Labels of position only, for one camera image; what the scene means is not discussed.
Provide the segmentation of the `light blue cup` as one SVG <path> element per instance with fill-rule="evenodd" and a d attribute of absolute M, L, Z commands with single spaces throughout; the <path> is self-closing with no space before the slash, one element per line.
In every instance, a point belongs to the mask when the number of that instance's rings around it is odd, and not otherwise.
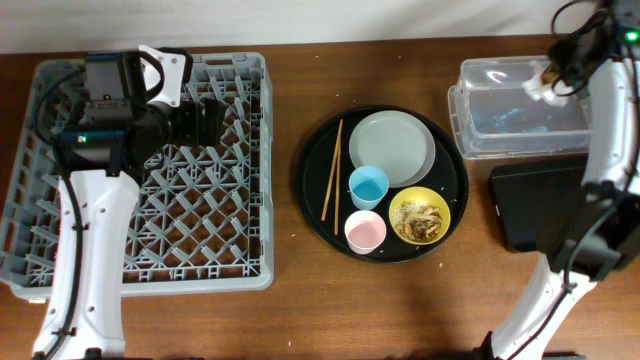
<path fill-rule="evenodd" d="M 348 180 L 353 204 L 360 210 L 372 210 L 386 196 L 389 180 L 386 174 L 374 166 L 356 168 Z"/>

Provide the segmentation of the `pink cup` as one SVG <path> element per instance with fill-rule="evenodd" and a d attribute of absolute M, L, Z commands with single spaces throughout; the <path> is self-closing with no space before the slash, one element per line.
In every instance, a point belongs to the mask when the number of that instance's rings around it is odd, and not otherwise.
<path fill-rule="evenodd" d="M 387 227 L 384 219 L 369 210 L 352 213 L 344 225 L 349 248 L 359 255 L 373 252 L 385 240 Z"/>

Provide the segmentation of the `food scraps and peanut shells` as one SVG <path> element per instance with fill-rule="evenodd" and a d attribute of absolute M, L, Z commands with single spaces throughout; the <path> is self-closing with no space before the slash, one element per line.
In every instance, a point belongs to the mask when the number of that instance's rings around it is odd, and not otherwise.
<path fill-rule="evenodd" d="M 391 213 L 391 224 L 404 240 L 418 244 L 433 242 L 442 227 L 440 209 L 424 201 L 404 201 Z"/>

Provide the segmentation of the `yellow bowl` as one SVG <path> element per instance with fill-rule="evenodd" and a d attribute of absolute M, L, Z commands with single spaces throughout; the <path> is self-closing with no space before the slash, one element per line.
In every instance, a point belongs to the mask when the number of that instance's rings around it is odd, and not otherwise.
<path fill-rule="evenodd" d="M 444 198 L 426 187 L 409 187 L 396 194 L 389 206 L 394 233 L 412 245 L 430 245 L 441 240 L 452 217 Z"/>

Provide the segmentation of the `tissue with gold wrapper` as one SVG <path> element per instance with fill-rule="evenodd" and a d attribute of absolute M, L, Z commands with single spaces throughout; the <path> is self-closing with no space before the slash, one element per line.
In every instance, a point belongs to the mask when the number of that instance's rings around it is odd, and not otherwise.
<path fill-rule="evenodd" d="M 534 101 L 544 100 L 556 107 L 566 106 L 573 87 L 568 86 L 550 63 L 532 60 L 533 76 L 522 83 L 525 93 Z"/>

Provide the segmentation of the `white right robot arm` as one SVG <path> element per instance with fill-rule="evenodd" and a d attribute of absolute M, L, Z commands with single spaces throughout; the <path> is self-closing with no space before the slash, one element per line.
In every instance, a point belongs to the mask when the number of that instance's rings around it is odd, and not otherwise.
<path fill-rule="evenodd" d="M 577 302 L 639 254 L 639 4 L 598 1 L 583 25 L 557 34 L 549 66 L 526 82 L 558 105 L 587 94 L 591 134 L 579 206 L 539 245 L 533 275 L 509 317 L 473 359 L 541 359 Z"/>

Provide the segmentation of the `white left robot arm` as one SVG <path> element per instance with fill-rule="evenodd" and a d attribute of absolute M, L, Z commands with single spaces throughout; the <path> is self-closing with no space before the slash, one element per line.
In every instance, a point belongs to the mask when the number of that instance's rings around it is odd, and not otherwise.
<path fill-rule="evenodd" d="M 85 76 L 87 98 L 61 131 L 40 138 L 51 147 L 60 174 L 60 228 L 33 358 L 123 357 L 123 264 L 144 164 L 166 145 L 215 146 L 221 139 L 221 102 L 181 98 L 193 63 L 181 48 L 93 53 L 35 105 L 31 120 L 38 130 L 53 93 Z"/>

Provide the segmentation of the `grey dishwasher rack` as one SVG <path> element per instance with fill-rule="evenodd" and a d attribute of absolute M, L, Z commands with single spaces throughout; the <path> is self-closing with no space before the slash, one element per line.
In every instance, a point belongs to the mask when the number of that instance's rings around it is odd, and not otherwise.
<path fill-rule="evenodd" d="M 182 98 L 218 100 L 220 143 L 150 158 L 125 246 L 126 296 L 262 290 L 274 277 L 272 84 L 255 52 L 198 54 Z M 1 280 L 50 294 L 60 206 L 54 157 L 25 119 L 1 215 Z"/>

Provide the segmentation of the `round black tray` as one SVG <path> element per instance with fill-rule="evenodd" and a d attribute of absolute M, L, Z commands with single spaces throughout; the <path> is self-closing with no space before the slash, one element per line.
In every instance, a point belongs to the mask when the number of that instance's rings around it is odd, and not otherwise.
<path fill-rule="evenodd" d="M 341 133 L 342 145 L 347 146 L 348 137 L 360 121 L 376 112 L 391 109 L 416 117 L 433 135 L 435 163 L 417 185 L 437 192 L 446 201 L 451 213 L 451 222 L 441 239 L 427 245 L 412 245 L 403 241 L 396 235 L 391 223 L 386 222 L 387 235 L 382 244 L 371 253 L 360 255 L 351 250 L 344 234 L 334 233 L 333 206 L 327 211 L 327 219 L 321 219 L 335 142 L 337 134 Z M 469 180 L 463 158 L 448 134 L 429 118 L 415 111 L 391 105 L 359 106 L 329 118 L 303 142 L 294 166 L 291 186 L 304 219 L 326 244 L 346 256 L 378 264 L 411 261 L 444 244 L 461 222 L 469 195 Z"/>

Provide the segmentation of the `left wooden chopstick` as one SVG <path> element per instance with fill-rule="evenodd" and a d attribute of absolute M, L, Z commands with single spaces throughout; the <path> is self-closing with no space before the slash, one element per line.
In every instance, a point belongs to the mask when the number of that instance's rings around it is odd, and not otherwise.
<path fill-rule="evenodd" d="M 338 163 L 338 160 L 340 158 L 339 154 L 340 154 L 340 147 L 341 147 L 342 127 L 343 127 L 343 119 L 340 119 L 339 126 L 338 126 L 338 132 L 337 132 L 337 136 L 336 136 L 336 141 L 335 141 L 335 145 L 334 145 L 334 152 L 333 152 L 333 156 L 332 156 L 331 170 L 330 170 L 328 184 L 327 184 L 326 193 L 325 193 L 325 199 L 324 199 L 324 204 L 323 204 L 321 221 L 325 221 L 326 220 L 326 215 L 327 215 L 327 211 L 328 211 L 329 200 L 330 200 L 330 196 L 331 196 L 334 176 L 335 176 L 336 171 L 337 171 L 336 169 L 337 168 L 339 169 L 339 165 L 337 163 Z"/>

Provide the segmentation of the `grey plate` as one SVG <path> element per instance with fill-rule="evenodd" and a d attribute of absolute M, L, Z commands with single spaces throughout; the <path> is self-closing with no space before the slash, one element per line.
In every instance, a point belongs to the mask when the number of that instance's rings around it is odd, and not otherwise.
<path fill-rule="evenodd" d="M 416 184 L 432 169 L 435 138 L 413 115 L 379 111 L 355 126 L 349 138 L 349 156 L 356 168 L 376 167 L 386 174 L 390 188 L 403 188 Z"/>

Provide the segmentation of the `clear plastic bin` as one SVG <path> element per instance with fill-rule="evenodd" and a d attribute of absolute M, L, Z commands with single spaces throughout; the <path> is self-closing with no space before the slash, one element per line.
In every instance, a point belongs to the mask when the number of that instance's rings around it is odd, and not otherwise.
<path fill-rule="evenodd" d="M 588 151 L 585 107 L 534 100 L 523 84 L 550 64 L 544 56 L 467 59 L 448 90 L 451 127 L 469 160 L 580 154 Z"/>

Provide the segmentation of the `black rectangular tray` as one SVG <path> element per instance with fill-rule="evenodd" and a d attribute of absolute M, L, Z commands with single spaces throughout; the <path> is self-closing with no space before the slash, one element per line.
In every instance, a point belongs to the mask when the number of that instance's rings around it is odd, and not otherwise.
<path fill-rule="evenodd" d="M 491 171 L 488 190 L 506 250 L 535 251 L 550 218 L 576 208 L 586 163 L 581 155 L 500 165 Z"/>

